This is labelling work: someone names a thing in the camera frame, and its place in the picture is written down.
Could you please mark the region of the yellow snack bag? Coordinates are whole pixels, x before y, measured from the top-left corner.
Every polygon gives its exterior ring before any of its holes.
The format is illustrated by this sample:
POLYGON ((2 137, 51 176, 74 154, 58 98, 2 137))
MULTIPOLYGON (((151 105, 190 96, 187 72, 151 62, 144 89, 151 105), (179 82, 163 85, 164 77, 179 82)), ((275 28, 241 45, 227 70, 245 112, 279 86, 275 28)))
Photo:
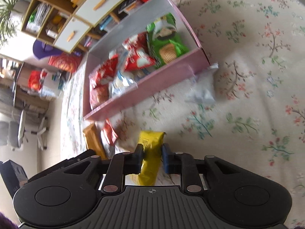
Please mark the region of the yellow snack bag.
POLYGON ((139 174, 132 174, 136 185, 154 186, 161 165, 162 145, 165 132, 141 131, 139 144, 143 145, 144 157, 139 174))

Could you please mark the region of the golden brown snack packet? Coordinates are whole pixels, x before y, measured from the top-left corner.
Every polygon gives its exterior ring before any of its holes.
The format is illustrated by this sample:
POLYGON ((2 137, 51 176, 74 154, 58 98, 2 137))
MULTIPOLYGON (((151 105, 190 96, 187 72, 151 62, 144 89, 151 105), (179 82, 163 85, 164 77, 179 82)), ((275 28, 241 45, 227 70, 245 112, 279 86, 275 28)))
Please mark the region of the golden brown snack packet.
POLYGON ((102 146, 96 125, 94 123, 91 123, 85 129, 83 129, 83 135, 85 138, 87 149, 94 150, 95 153, 99 155, 102 160, 107 160, 108 157, 102 146))

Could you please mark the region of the pink peach oolong snack pack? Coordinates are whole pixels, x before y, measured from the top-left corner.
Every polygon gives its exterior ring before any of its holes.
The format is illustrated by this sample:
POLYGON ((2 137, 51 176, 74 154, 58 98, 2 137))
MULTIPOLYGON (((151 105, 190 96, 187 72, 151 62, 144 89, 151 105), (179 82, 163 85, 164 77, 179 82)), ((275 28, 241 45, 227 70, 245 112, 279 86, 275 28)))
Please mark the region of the pink peach oolong snack pack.
POLYGON ((95 88, 91 88, 89 91, 89 102, 91 109, 98 107, 103 102, 106 102, 109 98, 109 85, 98 85, 95 88))

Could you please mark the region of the blue white snack packet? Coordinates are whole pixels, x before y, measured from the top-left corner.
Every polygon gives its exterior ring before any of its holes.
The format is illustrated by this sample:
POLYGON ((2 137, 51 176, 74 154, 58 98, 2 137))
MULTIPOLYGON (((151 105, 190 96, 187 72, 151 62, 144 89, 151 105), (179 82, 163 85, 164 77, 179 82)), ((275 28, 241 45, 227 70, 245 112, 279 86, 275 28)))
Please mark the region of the blue white snack packet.
POLYGON ((205 105, 213 105, 216 102, 214 74, 218 68, 218 63, 214 63, 191 79, 190 92, 185 97, 186 102, 205 105))

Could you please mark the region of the red heart snack bag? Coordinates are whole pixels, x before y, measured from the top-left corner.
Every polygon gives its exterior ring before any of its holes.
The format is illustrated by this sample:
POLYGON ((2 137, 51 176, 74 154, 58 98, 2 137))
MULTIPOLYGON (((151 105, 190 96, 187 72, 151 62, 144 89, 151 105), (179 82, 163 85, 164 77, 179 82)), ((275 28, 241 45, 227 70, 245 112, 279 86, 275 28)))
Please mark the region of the red heart snack bag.
POLYGON ((91 87, 96 88, 112 81, 116 73, 117 64, 118 54, 115 54, 95 68, 89 75, 91 87))

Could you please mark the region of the orange snack packet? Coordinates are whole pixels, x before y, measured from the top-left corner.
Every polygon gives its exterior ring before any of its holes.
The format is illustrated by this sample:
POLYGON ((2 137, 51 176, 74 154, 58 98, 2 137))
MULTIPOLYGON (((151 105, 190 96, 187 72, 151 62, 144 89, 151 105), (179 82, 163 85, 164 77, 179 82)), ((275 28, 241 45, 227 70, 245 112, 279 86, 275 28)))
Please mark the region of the orange snack packet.
POLYGON ((111 159, 115 155, 115 142, 118 135, 112 127, 109 119, 105 120, 105 124, 101 130, 100 136, 106 156, 111 159))

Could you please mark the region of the blue white packet in box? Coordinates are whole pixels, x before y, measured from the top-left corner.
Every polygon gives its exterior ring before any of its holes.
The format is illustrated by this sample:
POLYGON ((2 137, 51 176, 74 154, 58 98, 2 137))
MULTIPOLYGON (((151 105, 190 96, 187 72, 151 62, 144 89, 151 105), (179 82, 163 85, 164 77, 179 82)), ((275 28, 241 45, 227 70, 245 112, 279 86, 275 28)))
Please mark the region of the blue white packet in box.
POLYGON ((123 48, 117 49, 118 64, 116 66, 114 79, 109 83, 109 98, 121 96, 127 89, 137 87, 134 74, 125 71, 128 53, 129 52, 123 48))

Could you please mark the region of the pink cardboard box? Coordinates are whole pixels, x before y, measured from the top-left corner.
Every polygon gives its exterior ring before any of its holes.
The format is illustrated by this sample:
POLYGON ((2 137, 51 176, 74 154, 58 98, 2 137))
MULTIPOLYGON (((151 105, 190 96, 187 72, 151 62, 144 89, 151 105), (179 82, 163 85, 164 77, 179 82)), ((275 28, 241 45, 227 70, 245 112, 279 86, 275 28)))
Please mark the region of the pink cardboard box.
POLYGON ((102 121, 210 66, 199 39, 171 0, 150 0, 89 51, 83 116, 102 121))

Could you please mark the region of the red lantern bag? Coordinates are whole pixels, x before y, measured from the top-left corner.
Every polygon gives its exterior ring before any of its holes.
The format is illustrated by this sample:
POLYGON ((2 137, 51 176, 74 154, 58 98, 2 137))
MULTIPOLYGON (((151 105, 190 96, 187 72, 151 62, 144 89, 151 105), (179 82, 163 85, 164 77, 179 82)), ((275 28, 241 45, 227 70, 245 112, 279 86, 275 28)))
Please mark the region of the red lantern bag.
POLYGON ((62 52, 61 55, 51 56, 48 61, 48 65, 56 67, 62 71, 75 73, 81 63, 82 54, 68 54, 62 52))

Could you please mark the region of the white office chair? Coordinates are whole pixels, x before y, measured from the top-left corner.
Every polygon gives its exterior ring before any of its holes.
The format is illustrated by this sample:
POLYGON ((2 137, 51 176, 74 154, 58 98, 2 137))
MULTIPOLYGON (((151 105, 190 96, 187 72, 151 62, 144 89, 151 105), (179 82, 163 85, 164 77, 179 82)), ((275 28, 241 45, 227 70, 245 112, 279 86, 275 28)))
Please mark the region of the white office chair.
MULTIPOLYGON (((20 120, 17 122, 13 118, 10 121, 1 120, 1 146, 9 146, 12 151, 23 150, 24 141, 28 143, 26 133, 26 118, 25 110, 22 110, 20 120)), ((43 135, 49 131, 47 126, 47 116, 43 116, 39 127, 36 131, 30 131, 32 135, 36 136, 37 145, 40 150, 46 150, 47 144, 43 141, 43 135)))

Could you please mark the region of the green cracker bag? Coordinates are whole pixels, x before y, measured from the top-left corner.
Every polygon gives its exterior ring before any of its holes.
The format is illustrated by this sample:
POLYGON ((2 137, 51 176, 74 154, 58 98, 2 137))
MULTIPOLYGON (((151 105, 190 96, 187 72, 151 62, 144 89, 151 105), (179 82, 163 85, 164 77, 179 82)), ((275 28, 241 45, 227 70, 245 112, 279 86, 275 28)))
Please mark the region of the green cracker bag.
POLYGON ((146 26, 148 52, 156 60, 155 69, 189 52, 176 27, 175 17, 167 13, 146 26))

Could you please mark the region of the floral tablecloth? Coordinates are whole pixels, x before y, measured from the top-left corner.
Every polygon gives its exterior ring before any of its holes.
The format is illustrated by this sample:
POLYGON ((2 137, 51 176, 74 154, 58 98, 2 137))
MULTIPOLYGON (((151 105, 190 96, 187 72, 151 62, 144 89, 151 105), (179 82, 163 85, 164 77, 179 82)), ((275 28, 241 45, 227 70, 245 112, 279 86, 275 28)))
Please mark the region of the floral tablecloth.
POLYGON ((304 228, 304 0, 172 0, 212 63, 216 102, 187 102, 191 80, 111 118, 115 149, 142 130, 176 152, 216 155, 283 185, 288 228, 304 228))

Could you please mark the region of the wooden white drawer cabinet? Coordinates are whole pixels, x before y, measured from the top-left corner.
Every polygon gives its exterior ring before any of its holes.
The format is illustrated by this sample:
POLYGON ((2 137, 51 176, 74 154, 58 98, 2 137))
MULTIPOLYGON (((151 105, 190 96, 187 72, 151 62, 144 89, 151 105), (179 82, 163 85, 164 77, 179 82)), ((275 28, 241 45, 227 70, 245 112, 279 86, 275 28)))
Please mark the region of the wooden white drawer cabinet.
POLYGON ((100 39, 94 29, 125 0, 31 0, 24 14, 21 31, 66 53, 76 48, 86 52, 81 41, 90 36, 100 39))

